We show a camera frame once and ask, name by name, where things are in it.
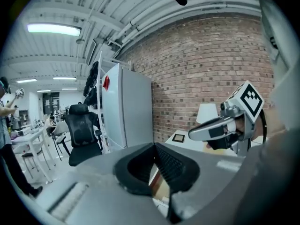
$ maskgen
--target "gray shirt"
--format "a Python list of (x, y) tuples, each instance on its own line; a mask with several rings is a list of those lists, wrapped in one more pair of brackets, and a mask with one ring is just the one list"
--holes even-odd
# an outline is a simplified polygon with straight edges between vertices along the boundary
[(0, 117), (0, 149), (6, 144), (11, 144), (5, 117)]

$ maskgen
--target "red object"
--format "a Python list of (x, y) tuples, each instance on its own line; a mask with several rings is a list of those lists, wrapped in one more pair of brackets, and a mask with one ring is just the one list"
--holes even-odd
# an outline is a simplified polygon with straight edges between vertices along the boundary
[(108, 89), (108, 85), (109, 85), (109, 77), (106, 76), (103, 83), (103, 87), (105, 88), (106, 91)]

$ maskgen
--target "white metal rack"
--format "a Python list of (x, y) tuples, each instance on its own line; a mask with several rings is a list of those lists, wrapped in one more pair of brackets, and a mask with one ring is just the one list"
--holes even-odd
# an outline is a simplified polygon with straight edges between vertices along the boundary
[(103, 72), (103, 75), (105, 75), (108, 71), (104, 70), (105, 68), (109, 68), (109, 67), (113, 67), (114, 65), (120, 64), (121, 66), (124, 66), (125, 68), (131, 70), (131, 63), (130, 61), (127, 62), (123, 62), (123, 61), (119, 61), (116, 60), (114, 58), (104, 58), (102, 56), (102, 51), (100, 51), (100, 55), (99, 55), (99, 60), (98, 60), (98, 75), (97, 75), (97, 82), (96, 82), (96, 89), (97, 89), (97, 115), (98, 115), (98, 119), (99, 119), (99, 124), (100, 124), (100, 129), (102, 132), (102, 140), (103, 140), (103, 145), (105, 146), (105, 149), (108, 150), (109, 152), (109, 146), (107, 144), (107, 134), (106, 134), (106, 130), (105, 130), (105, 124), (102, 123), (102, 109), (100, 107), (100, 94), (101, 94), (101, 85), (102, 85), (102, 76), (101, 76), (101, 72)]

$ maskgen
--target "black shoe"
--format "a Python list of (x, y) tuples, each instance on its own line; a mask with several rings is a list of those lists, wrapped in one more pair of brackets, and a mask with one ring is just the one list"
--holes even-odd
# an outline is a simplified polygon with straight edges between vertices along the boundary
[(38, 188), (34, 189), (32, 192), (31, 192), (31, 195), (36, 198), (43, 190), (43, 187), (42, 186), (39, 186)]

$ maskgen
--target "refrigerator door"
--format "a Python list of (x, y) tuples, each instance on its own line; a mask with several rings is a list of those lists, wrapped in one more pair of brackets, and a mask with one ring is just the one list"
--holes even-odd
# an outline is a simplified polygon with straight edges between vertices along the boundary
[(123, 114), (128, 147), (153, 142), (151, 79), (123, 69)]
[(102, 78), (102, 85), (108, 76), (109, 85), (106, 90), (102, 86), (102, 108), (104, 125), (111, 150), (126, 147), (124, 119), (122, 108), (122, 68), (118, 64)]

